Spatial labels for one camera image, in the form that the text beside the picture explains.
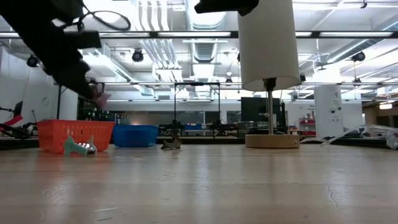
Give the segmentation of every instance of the lamp base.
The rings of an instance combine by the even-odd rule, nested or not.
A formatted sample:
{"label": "lamp base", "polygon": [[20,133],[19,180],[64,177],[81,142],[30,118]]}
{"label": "lamp base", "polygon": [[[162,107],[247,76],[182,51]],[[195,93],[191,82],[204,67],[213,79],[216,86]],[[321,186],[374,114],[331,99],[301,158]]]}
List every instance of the lamp base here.
{"label": "lamp base", "polygon": [[296,134],[247,134],[246,147],[261,149],[298,149],[300,136]]}

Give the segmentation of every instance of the clear plastic object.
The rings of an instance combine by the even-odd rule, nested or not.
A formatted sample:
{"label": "clear plastic object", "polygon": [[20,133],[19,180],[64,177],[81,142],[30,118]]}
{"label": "clear plastic object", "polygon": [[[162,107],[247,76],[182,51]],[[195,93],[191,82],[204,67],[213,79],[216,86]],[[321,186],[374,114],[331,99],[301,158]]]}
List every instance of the clear plastic object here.
{"label": "clear plastic object", "polygon": [[361,126],[358,126],[357,128],[353,128],[348,131],[345,131],[342,134],[340,134],[339,136],[336,136],[329,140],[320,139],[320,138],[308,138],[308,139],[304,139],[303,141],[300,141],[300,143],[305,143],[305,142],[309,142],[309,141],[317,141],[317,142],[322,142],[322,145],[331,144],[333,141],[336,141],[337,139],[342,138],[343,136],[345,136],[353,131],[358,131],[358,132],[361,131],[360,138],[363,138],[363,139],[385,139],[388,147],[390,147],[391,149],[398,148],[398,129],[387,127],[387,126],[381,126],[381,125],[361,125]]}

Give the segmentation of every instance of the ceiling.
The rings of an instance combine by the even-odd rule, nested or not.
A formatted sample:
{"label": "ceiling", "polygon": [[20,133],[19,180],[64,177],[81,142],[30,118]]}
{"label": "ceiling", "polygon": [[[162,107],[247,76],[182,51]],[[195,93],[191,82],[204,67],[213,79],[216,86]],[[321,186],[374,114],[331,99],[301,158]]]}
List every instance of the ceiling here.
{"label": "ceiling", "polygon": [[[92,4],[88,2],[93,0],[86,0],[88,7]],[[112,10],[118,11],[121,14],[133,18],[134,11],[132,9],[133,1],[112,1],[112,0],[96,0],[101,4],[94,4],[93,10]],[[142,23],[142,1],[140,2],[140,13],[139,20]],[[155,30],[151,24],[151,0],[148,0],[148,21],[151,30]],[[168,0],[168,25],[170,30],[188,30],[188,23],[185,12],[184,0]],[[294,0],[294,18],[296,30],[377,30],[377,28],[397,15],[398,0],[368,0],[368,7],[361,9],[363,0]],[[158,3],[158,23],[160,20],[160,6],[161,1]],[[224,26],[222,30],[238,30],[238,15],[235,12],[227,12],[224,19]],[[123,26],[123,21],[116,21],[115,24]],[[94,21],[92,18],[87,18],[85,21],[87,29],[96,30],[109,30]],[[3,20],[0,21],[0,30],[9,31],[10,27]],[[297,40],[297,51],[299,64],[304,64],[308,60],[320,61],[319,55],[328,55],[338,49],[350,44],[353,40],[349,39],[300,39]],[[142,62],[133,62],[132,53],[134,49],[142,49],[142,41],[138,39],[131,40],[120,40],[120,39],[108,39],[103,40],[111,50],[110,57],[114,60],[119,67],[125,71],[130,77],[139,82],[158,82],[155,75],[153,74],[153,62],[147,55],[145,49],[144,60]],[[184,40],[174,39],[172,45],[175,52],[175,57],[178,60],[178,64],[182,69],[182,78],[184,81],[187,80],[198,80],[198,76],[195,74],[192,65],[197,61],[192,57],[191,44],[184,43]],[[12,48],[20,54],[29,53],[23,46],[20,40],[11,41]],[[356,64],[356,69],[353,69],[353,62],[341,61],[333,64],[333,67],[337,67],[340,70],[342,80],[351,82],[354,79],[354,74],[372,74],[384,67],[391,66],[390,70],[381,72],[371,78],[368,78],[366,82],[379,82],[387,78],[397,77],[396,70],[392,66],[397,63],[398,58],[398,40],[389,39],[383,40],[382,42],[375,44],[369,48],[363,50],[366,54],[366,60]],[[238,81],[239,65],[236,57],[239,52],[239,41],[238,39],[226,39],[225,43],[218,44],[218,48],[215,52],[215,58],[212,61],[214,70],[211,74],[209,81],[221,81],[224,82],[227,77],[227,72],[231,72],[234,82]],[[116,75],[102,63],[100,60],[96,61],[92,58],[88,59],[88,63],[92,66],[92,71],[88,76],[95,77],[98,81],[102,82],[125,82],[123,78]],[[317,73],[318,68],[313,66],[300,67],[301,72],[306,74],[307,81],[311,81],[313,74]],[[366,87],[362,93],[369,93],[375,90],[377,87]],[[167,88],[156,89],[156,90],[167,90]]]}

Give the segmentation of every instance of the orange plastic crate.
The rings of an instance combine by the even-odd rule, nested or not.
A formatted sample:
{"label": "orange plastic crate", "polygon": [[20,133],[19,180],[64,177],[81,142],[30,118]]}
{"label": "orange plastic crate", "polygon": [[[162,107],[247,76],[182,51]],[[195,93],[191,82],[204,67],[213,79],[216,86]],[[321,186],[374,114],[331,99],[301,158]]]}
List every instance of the orange plastic crate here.
{"label": "orange plastic crate", "polygon": [[64,121],[46,120],[37,123],[40,148],[63,154],[68,135],[75,142],[86,143],[94,136],[94,145],[99,152],[107,150],[111,140],[114,122],[106,121]]}

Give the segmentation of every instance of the white wall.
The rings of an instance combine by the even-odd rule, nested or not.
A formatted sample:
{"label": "white wall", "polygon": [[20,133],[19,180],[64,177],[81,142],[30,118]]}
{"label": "white wall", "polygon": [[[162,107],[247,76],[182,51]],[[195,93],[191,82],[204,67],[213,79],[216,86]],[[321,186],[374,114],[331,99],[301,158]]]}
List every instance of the white wall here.
{"label": "white wall", "polygon": [[[313,101],[286,102],[285,108],[288,114],[289,125],[299,126],[299,118],[303,118],[307,113],[315,109]],[[173,111],[174,102],[130,102],[117,103],[110,102],[106,107],[110,111]],[[177,111],[217,111],[218,103],[181,103],[177,102]],[[221,102],[221,119],[225,120],[227,111],[240,111],[240,102]],[[364,124],[362,117],[362,104],[360,102],[343,102],[343,121],[345,128],[355,128]]]}
{"label": "white wall", "polygon": [[[58,86],[53,78],[40,68],[29,68],[26,62],[9,55],[0,48],[0,106],[14,109],[15,104],[24,101],[22,116],[18,125],[55,118],[57,115]],[[77,94],[67,90],[63,94],[61,119],[76,119]],[[10,113],[0,111],[0,122],[9,120]]]}

